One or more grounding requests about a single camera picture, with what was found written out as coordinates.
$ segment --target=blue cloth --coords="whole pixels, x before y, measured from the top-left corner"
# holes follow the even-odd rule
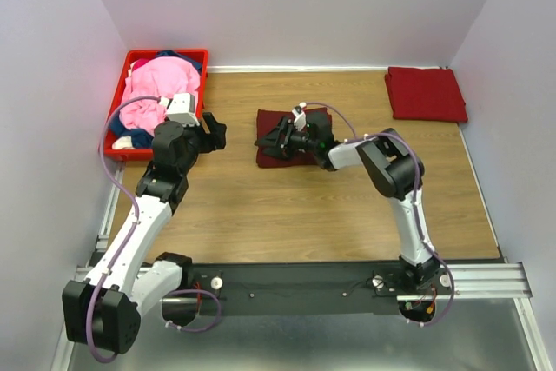
[[[145,149],[152,148],[153,137],[145,129],[127,129],[123,126],[122,121],[120,121],[120,115],[118,114],[109,126],[109,129],[118,138],[122,136],[131,136],[131,143],[133,148]]]
[[[158,54],[156,54],[156,57],[159,57],[159,56],[177,56],[178,58],[181,58],[181,59],[187,61],[188,63],[193,64],[193,67],[195,67],[195,70],[197,70],[199,72],[199,74],[201,74],[202,64],[198,63],[195,60],[192,60],[188,56],[183,56],[182,54],[179,54],[179,53],[175,52],[174,50],[158,51]]]

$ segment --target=pink towel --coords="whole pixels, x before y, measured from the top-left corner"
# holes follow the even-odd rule
[[[167,97],[175,93],[189,93],[198,102],[201,78],[195,67],[175,56],[160,56],[150,60],[125,80],[122,102],[138,96]],[[158,124],[164,122],[166,108],[153,100],[134,102],[120,112],[120,120],[127,129],[145,129],[152,136]]]

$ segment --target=black base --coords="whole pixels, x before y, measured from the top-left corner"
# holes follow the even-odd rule
[[[397,295],[426,293],[408,293],[387,279],[402,275],[398,261],[194,264],[193,274],[202,289],[217,295],[226,316],[397,315]],[[376,275],[385,277],[387,285],[375,288]],[[223,281],[216,291],[210,287],[214,277]],[[447,294],[439,282],[434,284],[439,294]],[[190,302],[163,303],[162,315],[165,320],[186,324],[196,308]],[[201,314],[215,312],[215,304],[203,297]]]

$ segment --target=metal floor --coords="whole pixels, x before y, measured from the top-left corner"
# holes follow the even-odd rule
[[[71,370],[183,371],[527,371],[536,369],[513,299],[456,300],[439,324],[401,316],[225,317],[206,334],[164,327],[160,309],[144,319],[133,348],[97,363],[76,346]]]

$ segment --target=maroon towel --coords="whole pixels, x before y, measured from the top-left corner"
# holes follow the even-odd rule
[[[384,77],[394,119],[467,122],[453,71],[389,67]]]
[[[306,109],[305,113],[311,112],[324,112],[327,113],[326,108]],[[257,112],[257,139],[261,139],[270,132],[282,119],[283,116],[293,116],[291,112],[278,112],[274,110],[261,110]],[[332,122],[332,117],[327,113],[328,120]],[[278,167],[292,167],[294,165],[316,165],[313,155],[310,153],[299,153],[291,160],[284,161],[273,158],[272,156],[265,156],[262,154],[262,148],[257,150],[256,162],[262,169],[273,169]]]

